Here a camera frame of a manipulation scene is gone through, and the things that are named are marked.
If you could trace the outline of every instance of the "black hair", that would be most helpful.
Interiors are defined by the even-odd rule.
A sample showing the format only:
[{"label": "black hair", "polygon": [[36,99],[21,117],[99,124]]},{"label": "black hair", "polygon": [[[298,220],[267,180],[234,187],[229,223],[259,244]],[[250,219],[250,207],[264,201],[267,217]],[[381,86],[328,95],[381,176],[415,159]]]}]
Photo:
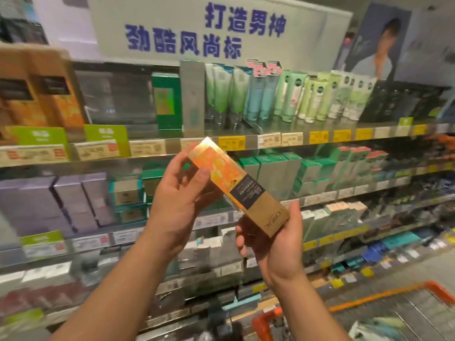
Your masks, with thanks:
[{"label": "black hair", "polygon": [[401,20],[398,18],[393,18],[391,21],[384,25],[384,30],[382,30],[382,33],[384,33],[386,30],[389,30],[392,35],[397,37],[401,30]]}]

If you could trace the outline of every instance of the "orange box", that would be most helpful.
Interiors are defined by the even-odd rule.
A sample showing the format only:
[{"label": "orange box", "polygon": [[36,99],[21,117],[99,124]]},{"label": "orange box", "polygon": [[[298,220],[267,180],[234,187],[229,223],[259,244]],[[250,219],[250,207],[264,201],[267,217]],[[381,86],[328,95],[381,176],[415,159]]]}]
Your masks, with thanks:
[{"label": "orange box", "polygon": [[209,137],[188,157],[198,168],[208,167],[210,179],[269,237],[289,219],[289,212],[236,164]]},{"label": "orange box", "polygon": [[57,126],[50,109],[42,109],[36,86],[26,70],[24,51],[19,45],[0,44],[0,96],[18,124]]},{"label": "orange box", "polygon": [[82,128],[84,103],[68,52],[48,45],[20,47],[42,107],[52,110],[61,126]]}]

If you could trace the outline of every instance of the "shopping cart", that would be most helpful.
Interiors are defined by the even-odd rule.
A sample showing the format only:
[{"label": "shopping cart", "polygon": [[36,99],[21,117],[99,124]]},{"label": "shopping cart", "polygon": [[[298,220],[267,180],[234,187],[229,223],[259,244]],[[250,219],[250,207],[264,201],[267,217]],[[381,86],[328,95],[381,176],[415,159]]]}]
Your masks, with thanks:
[{"label": "shopping cart", "polygon": [[[358,320],[373,317],[398,317],[407,326],[402,329],[408,341],[455,341],[455,298],[433,281],[399,290],[379,293],[329,310],[348,332]],[[282,316],[276,308],[253,319],[252,327],[261,341],[273,341],[270,323]]]}]

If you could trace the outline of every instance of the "hand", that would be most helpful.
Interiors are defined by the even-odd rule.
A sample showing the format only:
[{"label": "hand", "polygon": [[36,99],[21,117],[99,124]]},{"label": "hand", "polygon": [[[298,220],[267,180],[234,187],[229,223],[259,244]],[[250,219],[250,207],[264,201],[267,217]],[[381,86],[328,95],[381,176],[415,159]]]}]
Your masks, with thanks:
[{"label": "hand", "polygon": [[291,204],[289,212],[289,221],[272,238],[246,215],[235,228],[240,254],[246,256],[246,246],[253,248],[264,281],[274,292],[295,278],[305,275],[302,265],[302,215],[298,201]]},{"label": "hand", "polygon": [[191,235],[194,220],[201,210],[223,193],[210,182],[210,170],[191,166],[183,171],[191,144],[169,163],[156,188],[145,232],[167,261],[183,250]]}]

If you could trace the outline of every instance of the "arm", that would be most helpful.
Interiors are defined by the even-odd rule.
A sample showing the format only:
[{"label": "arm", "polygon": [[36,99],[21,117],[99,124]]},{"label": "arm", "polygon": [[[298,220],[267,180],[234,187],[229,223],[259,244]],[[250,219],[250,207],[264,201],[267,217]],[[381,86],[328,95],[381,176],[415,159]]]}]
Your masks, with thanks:
[{"label": "arm", "polygon": [[280,301],[296,341],[350,341],[305,275],[302,265],[302,216],[298,202],[290,206],[291,218],[270,239],[242,217],[236,227],[237,247],[245,256],[251,246],[267,285]]},{"label": "arm", "polygon": [[210,171],[182,179],[189,146],[168,165],[137,242],[51,341],[131,341],[144,322],[169,262],[185,247],[197,213],[219,193],[202,194]]}]

